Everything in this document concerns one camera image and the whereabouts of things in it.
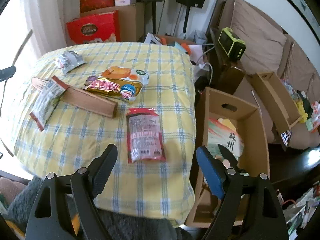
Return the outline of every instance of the blue gripper pad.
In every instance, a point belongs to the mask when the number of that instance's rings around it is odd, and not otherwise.
[[[222,200],[225,196],[223,182],[227,179],[225,175],[227,169],[220,160],[212,157],[205,146],[200,146],[196,150],[196,157],[211,193]]]

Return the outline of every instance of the cardboard box handle hole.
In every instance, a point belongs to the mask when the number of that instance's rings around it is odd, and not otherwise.
[[[231,112],[235,112],[235,111],[238,110],[238,108],[236,106],[232,106],[232,105],[229,105],[229,104],[223,104],[223,105],[221,105],[221,107],[225,108],[225,109],[228,109]]]

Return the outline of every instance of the white wall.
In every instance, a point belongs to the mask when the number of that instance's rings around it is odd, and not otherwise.
[[[194,30],[207,29],[216,0],[205,0],[202,9],[191,8],[187,26],[187,37]],[[302,47],[310,61],[320,72],[320,46],[308,25],[287,0],[246,0],[273,18],[287,31]],[[177,20],[180,4],[176,0],[166,0],[159,34],[172,33]],[[157,28],[161,14],[162,2],[157,3]],[[185,16],[185,6],[182,7],[182,17],[175,36],[182,32]],[[147,10],[146,17],[151,17],[151,8]],[[152,20],[146,25],[146,32],[152,31]]]

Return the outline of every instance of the wooden block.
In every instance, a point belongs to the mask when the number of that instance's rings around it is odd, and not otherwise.
[[[31,84],[40,91],[47,82],[47,80],[37,77],[33,77],[31,80]],[[118,103],[115,101],[99,97],[75,87],[69,87],[62,95],[61,101],[109,118],[114,118],[116,116],[118,107]]]

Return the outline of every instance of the gray fur blanket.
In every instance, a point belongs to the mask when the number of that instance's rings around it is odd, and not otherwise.
[[[8,208],[6,220],[14,222],[26,231],[33,202],[38,194],[42,179],[34,177],[28,186],[15,198]],[[76,213],[73,198],[67,197],[70,216]],[[101,220],[114,240],[192,240],[192,236],[181,228],[174,228],[168,220],[132,217],[98,209]]]

